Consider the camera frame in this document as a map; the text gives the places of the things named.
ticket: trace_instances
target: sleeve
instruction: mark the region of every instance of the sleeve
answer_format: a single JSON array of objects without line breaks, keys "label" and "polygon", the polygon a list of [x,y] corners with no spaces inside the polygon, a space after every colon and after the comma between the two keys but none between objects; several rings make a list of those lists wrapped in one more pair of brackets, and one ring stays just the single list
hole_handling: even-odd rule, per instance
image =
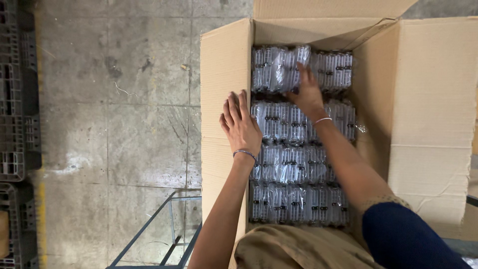
[{"label": "sleeve", "polygon": [[362,233],[377,263],[388,269],[469,268],[403,200],[385,201],[390,202],[369,202],[362,218]]}]

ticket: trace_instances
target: person's right hand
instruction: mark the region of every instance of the person's right hand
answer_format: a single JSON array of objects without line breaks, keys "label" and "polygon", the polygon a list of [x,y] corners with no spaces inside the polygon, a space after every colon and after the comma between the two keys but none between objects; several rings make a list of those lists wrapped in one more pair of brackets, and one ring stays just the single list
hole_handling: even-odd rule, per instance
[{"label": "person's right hand", "polygon": [[324,101],[319,85],[310,67],[304,67],[301,63],[297,63],[300,72],[301,84],[299,94],[287,92],[287,97],[291,102],[296,104],[302,112],[313,122],[323,118]]}]

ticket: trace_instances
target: open cardboard box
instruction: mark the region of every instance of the open cardboard box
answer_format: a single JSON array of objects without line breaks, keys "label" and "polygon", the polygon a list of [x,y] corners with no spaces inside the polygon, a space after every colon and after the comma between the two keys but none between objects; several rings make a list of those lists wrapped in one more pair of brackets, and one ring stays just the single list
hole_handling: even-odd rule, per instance
[{"label": "open cardboard box", "polygon": [[[202,210],[233,159],[219,126],[229,91],[250,92],[253,45],[353,50],[350,97],[360,154],[441,236],[465,211],[478,81],[478,17],[395,19],[416,0],[255,0],[245,18],[201,36]],[[247,191],[237,238],[248,229]]]}]

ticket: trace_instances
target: person's left hand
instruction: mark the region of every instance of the person's left hand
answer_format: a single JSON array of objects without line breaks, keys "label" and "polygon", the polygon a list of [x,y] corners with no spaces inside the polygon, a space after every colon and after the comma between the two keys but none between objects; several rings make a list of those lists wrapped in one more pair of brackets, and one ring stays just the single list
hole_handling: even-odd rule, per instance
[{"label": "person's left hand", "polygon": [[219,118],[222,130],[226,133],[231,151],[245,150],[255,157],[261,150],[262,132],[255,118],[252,118],[247,108],[246,91],[239,94],[239,107],[233,92],[224,101],[224,113]]}]

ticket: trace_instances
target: hand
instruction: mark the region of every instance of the hand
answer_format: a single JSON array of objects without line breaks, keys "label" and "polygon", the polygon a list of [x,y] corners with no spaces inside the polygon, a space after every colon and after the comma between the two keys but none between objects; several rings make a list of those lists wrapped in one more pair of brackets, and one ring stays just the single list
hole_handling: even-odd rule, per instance
[{"label": "hand", "polygon": [[242,90],[239,94],[239,107],[236,104],[234,93],[229,93],[228,98],[224,101],[223,110],[224,113],[221,114],[219,123],[228,137],[231,151],[245,150],[257,157],[261,150],[262,133],[256,119],[250,115],[246,91]]},{"label": "hand", "polygon": [[322,93],[310,67],[305,68],[301,63],[297,63],[297,67],[299,68],[301,79],[299,94],[287,92],[287,97],[291,102],[296,104],[309,119],[315,122],[323,118],[324,114]]}]

